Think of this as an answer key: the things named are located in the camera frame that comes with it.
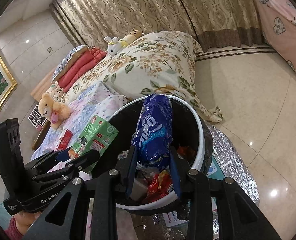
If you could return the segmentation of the person left hand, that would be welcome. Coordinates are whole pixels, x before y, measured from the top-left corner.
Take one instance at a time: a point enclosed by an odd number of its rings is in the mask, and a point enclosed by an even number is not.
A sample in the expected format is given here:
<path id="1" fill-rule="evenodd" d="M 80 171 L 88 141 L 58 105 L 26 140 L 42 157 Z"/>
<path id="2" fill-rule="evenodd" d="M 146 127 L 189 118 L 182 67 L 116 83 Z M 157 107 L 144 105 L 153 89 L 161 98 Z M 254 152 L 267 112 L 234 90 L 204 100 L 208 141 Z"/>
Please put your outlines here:
<path id="1" fill-rule="evenodd" d="M 18 231 L 24 235 L 35 220 L 41 215 L 41 212 L 29 213 L 26 211 L 20 211 L 14 215 L 15 225 Z"/>

